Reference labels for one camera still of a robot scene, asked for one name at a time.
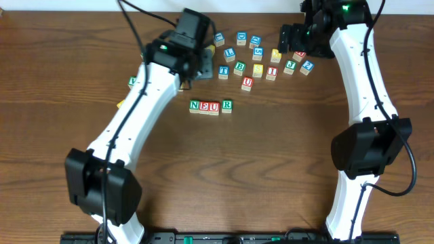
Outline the red I block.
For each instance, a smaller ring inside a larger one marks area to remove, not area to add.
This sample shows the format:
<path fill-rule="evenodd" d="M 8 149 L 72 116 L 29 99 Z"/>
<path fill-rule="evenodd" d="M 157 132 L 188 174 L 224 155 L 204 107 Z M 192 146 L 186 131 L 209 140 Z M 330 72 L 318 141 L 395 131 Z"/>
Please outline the red I block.
<path fill-rule="evenodd" d="M 274 81 L 276 80 L 278 74 L 278 69 L 274 66 L 269 66 L 267 68 L 266 80 Z"/>

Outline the red E block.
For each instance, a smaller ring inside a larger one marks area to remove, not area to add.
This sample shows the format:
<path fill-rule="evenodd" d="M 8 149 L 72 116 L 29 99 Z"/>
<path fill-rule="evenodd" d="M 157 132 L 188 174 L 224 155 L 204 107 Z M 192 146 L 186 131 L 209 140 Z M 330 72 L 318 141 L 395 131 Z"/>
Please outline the red E block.
<path fill-rule="evenodd" d="M 209 114 L 209 108 L 210 108 L 209 102 L 204 102 L 204 101 L 199 102 L 199 113 L 200 114 L 208 115 Z"/>

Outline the green N block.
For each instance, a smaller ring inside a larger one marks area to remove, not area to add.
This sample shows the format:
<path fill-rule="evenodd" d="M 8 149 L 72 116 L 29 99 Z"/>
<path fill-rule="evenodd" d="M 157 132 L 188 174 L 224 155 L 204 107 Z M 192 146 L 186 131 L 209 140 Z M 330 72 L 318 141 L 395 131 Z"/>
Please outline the green N block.
<path fill-rule="evenodd" d="M 190 100 L 189 102 L 189 112 L 190 113 L 199 113 L 199 100 Z"/>

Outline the red Q block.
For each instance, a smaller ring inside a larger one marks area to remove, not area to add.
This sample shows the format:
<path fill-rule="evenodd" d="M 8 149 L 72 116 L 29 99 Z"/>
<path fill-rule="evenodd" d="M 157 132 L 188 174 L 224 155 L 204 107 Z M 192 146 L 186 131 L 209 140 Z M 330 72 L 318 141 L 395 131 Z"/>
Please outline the red Q block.
<path fill-rule="evenodd" d="M 220 103 L 219 102 L 210 102 L 208 112 L 209 112 L 209 115 L 219 115 L 220 114 Z"/>

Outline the green R block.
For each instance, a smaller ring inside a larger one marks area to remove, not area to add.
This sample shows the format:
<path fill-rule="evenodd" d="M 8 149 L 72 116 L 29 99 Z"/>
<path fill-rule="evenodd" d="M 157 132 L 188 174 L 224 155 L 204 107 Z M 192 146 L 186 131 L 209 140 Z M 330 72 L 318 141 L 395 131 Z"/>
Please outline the green R block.
<path fill-rule="evenodd" d="M 222 101 L 222 113 L 232 113 L 233 111 L 233 101 L 223 100 Z"/>

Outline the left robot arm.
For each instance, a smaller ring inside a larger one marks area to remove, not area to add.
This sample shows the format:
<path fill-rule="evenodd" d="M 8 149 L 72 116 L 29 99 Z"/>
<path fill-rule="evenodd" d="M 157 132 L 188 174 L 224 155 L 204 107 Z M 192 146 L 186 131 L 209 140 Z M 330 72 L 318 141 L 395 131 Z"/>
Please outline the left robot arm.
<path fill-rule="evenodd" d="M 85 151 L 73 148 L 66 156 L 69 199 L 99 222 L 93 243 L 141 242 L 138 157 L 182 84 L 212 77 L 212 56 L 209 45 L 191 49 L 160 39 L 148 44 L 136 80 L 110 123 Z"/>

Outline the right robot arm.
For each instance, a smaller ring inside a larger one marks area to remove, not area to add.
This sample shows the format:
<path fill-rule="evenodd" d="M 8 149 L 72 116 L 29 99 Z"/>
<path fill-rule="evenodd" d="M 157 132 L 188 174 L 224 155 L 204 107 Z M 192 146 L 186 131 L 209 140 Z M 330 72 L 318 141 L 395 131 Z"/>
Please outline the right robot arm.
<path fill-rule="evenodd" d="M 370 193 L 401 150 L 409 150 L 412 124 L 401 118 L 384 86 L 366 1 L 305 0 L 302 24 L 284 24 L 278 49 L 338 62 L 349 106 L 349 126 L 335 136 L 331 155 L 338 183 L 323 230 L 289 230 L 286 243 L 398 243 L 396 234 L 361 230 Z"/>

